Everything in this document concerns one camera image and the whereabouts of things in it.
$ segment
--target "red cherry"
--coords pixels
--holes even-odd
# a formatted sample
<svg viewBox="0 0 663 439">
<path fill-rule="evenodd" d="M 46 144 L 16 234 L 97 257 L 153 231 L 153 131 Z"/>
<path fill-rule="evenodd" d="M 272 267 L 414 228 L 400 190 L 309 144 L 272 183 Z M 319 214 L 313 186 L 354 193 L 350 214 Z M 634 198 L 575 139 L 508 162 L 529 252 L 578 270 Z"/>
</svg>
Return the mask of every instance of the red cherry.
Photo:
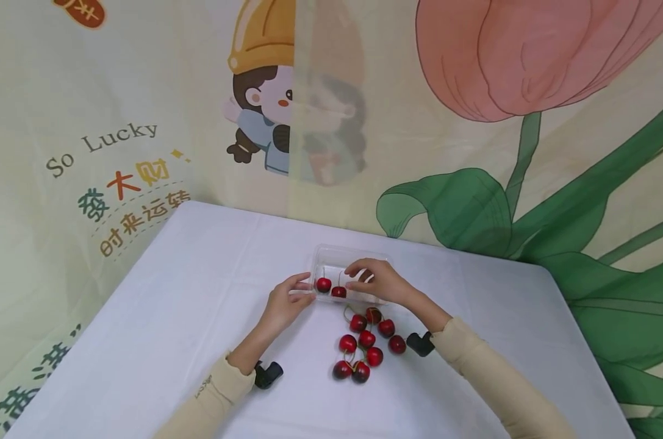
<svg viewBox="0 0 663 439">
<path fill-rule="evenodd" d="M 365 318 L 370 324 L 378 324 L 382 320 L 382 313 L 377 308 L 368 308 L 365 310 Z"/>
<path fill-rule="evenodd" d="M 363 361 L 356 361 L 356 364 L 353 365 L 353 375 L 351 375 L 351 378 L 353 378 L 356 383 L 363 384 L 370 377 L 371 368 Z"/>
<path fill-rule="evenodd" d="M 378 332 L 385 338 L 390 338 L 395 335 L 395 323 L 392 320 L 382 320 L 378 324 Z"/>
<path fill-rule="evenodd" d="M 331 281 L 325 277 L 317 279 L 317 291 L 320 293 L 327 293 L 331 290 Z"/>
<path fill-rule="evenodd" d="M 345 297 L 346 288 L 344 287 L 333 287 L 331 290 L 331 295 L 334 297 Z"/>
<path fill-rule="evenodd" d="M 351 318 L 351 324 L 349 325 L 351 331 L 353 332 L 363 331 L 367 326 L 368 326 L 368 320 L 366 320 L 360 314 L 355 314 L 353 318 Z"/>
<path fill-rule="evenodd" d="M 368 330 L 364 330 L 360 332 L 360 335 L 358 336 L 358 343 L 363 346 L 365 349 L 371 347 L 375 343 L 375 336 L 373 335 L 372 332 Z"/>
<path fill-rule="evenodd" d="M 356 338 L 351 334 L 346 334 L 339 341 L 339 351 L 353 353 L 356 351 Z"/>
<path fill-rule="evenodd" d="M 404 342 L 404 338 L 399 335 L 393 335 L 390 337 L 390 341 L 387 342 L 387 346 L 390 350 L 396 354 L 402 354 L 407 350 L 407 343 Z"/>
<path fill-rule="evenodd" d="M 383 358 L 382 351 L 377 347 L 372 347 L 365 353 L 365 361 L 370 367 L 377 367 L 381 364 Z"/>
<path fill-rule="evenodd" d="M 336 379 L 346 379 L 353 373 L 353 367 L 351 364 L 345 360 L 337 362 L 333 366 L 333 377 Z"/>
</svg>

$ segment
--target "finger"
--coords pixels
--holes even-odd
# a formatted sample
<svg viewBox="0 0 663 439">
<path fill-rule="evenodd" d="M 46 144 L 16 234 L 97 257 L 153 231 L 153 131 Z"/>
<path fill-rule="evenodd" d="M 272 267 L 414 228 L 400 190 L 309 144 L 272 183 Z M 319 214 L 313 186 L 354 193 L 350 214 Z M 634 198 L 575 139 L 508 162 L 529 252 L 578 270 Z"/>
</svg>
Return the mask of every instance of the finger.
<svg viewBox="0 0 663 439">
<path fill-rule="evenodd" d="M 305 294 L 304 297 L 296 301 L 293 306 L 298 309 L 299 312 L 302 312 L 307 306 L 312 305 L 314 300 L 316 300 L 316 294 Z"/>
<path fill-rule="evenodd" d="M 306 271 L 304 273 L 299 273 L 299 274 L 293 274 L 292 276 L 286 278 L 283 282 L 280 283 L 281 287 L 285 287 L 286 290 L 294 290 L 295 285 L 298 283 L 304 281 L 305 279 L 308 279 L 309 276 L 311 276 L 312 273 Z"/>
<path fill-rule="evenodd" d="M 365 282 L 372 275 L 373 275 L 372 271 L 370 271 L 369 269 L 365 269 L 365 271 L 363 271 L 363 273 L 360 274 L 360 277 L 358 278 L 358 282 Z"/>
<path fill-rule="evenodd" d="M 309 293 L 293 293 L 288 296 L 288 300 L 291 303 L 295 303 L 296 301 L 299 301 L 300 299 L 304 299 L 305 296 L 313 296 L 313 294 Z"/>
<path fill-rule="evenodd" d="M 348 265 L 345 273 L 348 274 L 350 277 L 355 277 L 356 274 L 358 274 L 358 272 L 361 269 L 366 268 L 372 270 L 376 262 L 378 262 L 378 260 L 372 258 L 363 258 L 356 260 L 356 262 Z"/>
<path fill-rule="evenodd" d="M 293 290 L 311 290 L 312 289 L 312 284 L 309 282 L 297 282 L 295 286 L 293 287 Z"/>
<path fill-rule="evenodd" d="M 367 284 L 365 282 L 347 282 L 346 289 L 353 291 L 360 291 L 362 293 L 373 294 L 374 285 Z"/>
</svg>

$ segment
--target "white tablecloth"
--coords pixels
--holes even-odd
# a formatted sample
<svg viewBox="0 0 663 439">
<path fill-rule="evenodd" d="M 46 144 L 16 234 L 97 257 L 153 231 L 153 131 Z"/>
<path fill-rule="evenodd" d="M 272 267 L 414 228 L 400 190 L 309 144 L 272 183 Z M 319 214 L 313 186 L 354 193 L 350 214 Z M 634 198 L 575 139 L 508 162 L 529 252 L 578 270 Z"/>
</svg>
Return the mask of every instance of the white tablecloth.
<svg viewBox="0 0 663 439">
<path fill-rule="evenodd" d="M 386 253 L 564 413 L 581 438 L 632 438 L 543 268 L 209 204 L 178 209 L 7 439 L 149 438 L 209 366 L 257 322 L 270 288 L 311 269 L 318 244 Z M 425 329 L 387 305 L 404 336 Z M 335 382 L 342 306 L 317 302 L 266 352 L 284 376 L 231 413 L 223 438 L 505 438 L 434 352 L 385 361 L 364 385 Z M 379 346 L 385 348 L 383 339 Z"/>
</svg>

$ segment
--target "cartoon girl's face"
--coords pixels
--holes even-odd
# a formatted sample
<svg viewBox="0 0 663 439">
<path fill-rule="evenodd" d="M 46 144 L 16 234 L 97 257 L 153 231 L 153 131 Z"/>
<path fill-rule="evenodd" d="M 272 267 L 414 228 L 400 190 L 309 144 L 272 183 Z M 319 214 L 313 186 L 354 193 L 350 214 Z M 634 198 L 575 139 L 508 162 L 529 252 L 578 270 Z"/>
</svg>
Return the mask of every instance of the cartoon girl's face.
<svg viewBox="0 0 663 439">
<path fill-rule="evenodd" d="M 354 105 L 341 101 L 319 79 L 313 79 L 309 93 L 309 105 L 305 105 L 305 130 L 316 133 L 332 133 L 341 128 L 341 123 L 356 114 Z"/>
<path fill-rule="evenodd" d="M 293 68 L 280 65 L 275 78 L 266 80 L 260 88 L 246 90 L 246 100 L 251 105 L 259 105 L 263 116 L 268 119 L 289 125 L 292 120 L 292 80 Z"/>
</svg>

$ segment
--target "left hand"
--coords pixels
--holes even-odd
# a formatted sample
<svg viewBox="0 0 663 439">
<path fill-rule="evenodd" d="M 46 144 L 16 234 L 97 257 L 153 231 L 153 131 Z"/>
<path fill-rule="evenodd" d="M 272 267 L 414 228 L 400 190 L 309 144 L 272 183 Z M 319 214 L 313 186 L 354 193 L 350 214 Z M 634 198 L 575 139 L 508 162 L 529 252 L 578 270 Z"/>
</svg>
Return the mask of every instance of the left hand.
<svg viewBox="0 0 663 439">
<path fill-rule="evenodd" d="M 221 106 L 221 112 L 224 113 L 224 117 L 229 121 L 238 123 L 238 116 L 242 114 L 242 108 L 238 105 L 238 102 L 235 101 L 233 97 L 229 98 L 224 102 L 224 105 Z"/>
<path fill-rule="evenodd" d="M 315 294 L 293 293 L 292 290 L 311 290 L 308 279 L 312 273 L 293 274 L 273 288 L 268 296 L 268 304 L 258 322 L 257 329 L 273 338 L 288 328 L 300 313 L 317 298 Z"/>
</svg>

